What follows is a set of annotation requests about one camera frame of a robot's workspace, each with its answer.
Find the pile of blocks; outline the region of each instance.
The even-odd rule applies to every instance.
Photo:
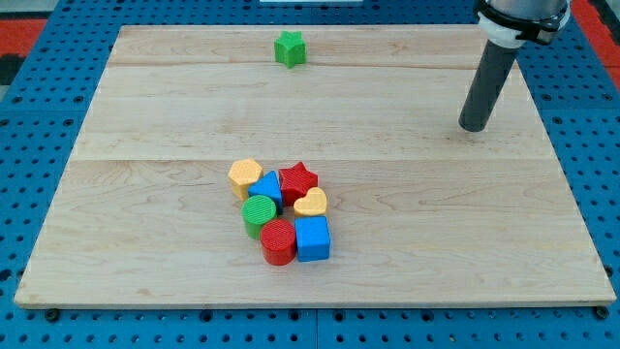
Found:
[[[254,159],[238,160],[229,170],[232,192],[243,202],[241,215],[250,238],[261,241],[265,260],[284,266],[329,258],[327,196],[319,177],[302,162],[264,175]],[[285,207],[294,210],[294,224],[281,218]]]

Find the heart-shaped block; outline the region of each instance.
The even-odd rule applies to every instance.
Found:
[[[295,217],[312,217],[327,214],[327,195],[323,189],[308,189],[305,197],[297,199],[293,204]]]

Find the green star block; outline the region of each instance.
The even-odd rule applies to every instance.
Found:
[[[273,46],[276,62],[283,63],[289,69],[306,62],[306,43],[301,39],[301,32],[283,31]]]

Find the plastic block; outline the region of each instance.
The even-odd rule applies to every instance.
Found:
[[[278,175],[275,171],[269,172],[263,178],[259,179],[259,181],[252,184],[248,189],[248,195],[250,197],[256,195],[267,196],[275,203],[277,213],[282,214],[282,192],[280,191],[280,183],[278,182]]]
[[[275,203],[265,195],[253,196],[243,203],[241,215],[248,237],[259,239],[263,225],[276,217]]]
[[[263,176],[263,167],[254,159],[237,160],[229,171],[232,192],[241,201],[248,200],[248,189]]]
[[[319,177],[306,170],[302,162],[289,169],[281,169],[280,190],[284,206],[292,206],[299,198],[303,198],[310,188],[319,186]]]
[[[306,43],[301,39],[301,32],[283,31],[273,46],[276,62],[283,63],[289,69],[306,62]]]
[[[295,258],[295,227],[285,219],[274,219],[261,230],[264,259],[273,266],[284,266]]]
[[[297,258],[300,262],[329,258],[331,239],[325,216],[297,218],[294,228],[297,235]]]
[[[327,214],[327,195],[319,187],[310,188],[305,197],[293,204],[295,217],[311,217]]]

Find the wood grain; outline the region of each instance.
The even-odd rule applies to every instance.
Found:
[[[456,119],[474,26],[124,27],[15,301],[28,308],[486,307],[615,295],[517,66],[487,131]],[[227,172],[303,160],[332,255],[282,268]],[[292,217],[289,209],[285,215]]]

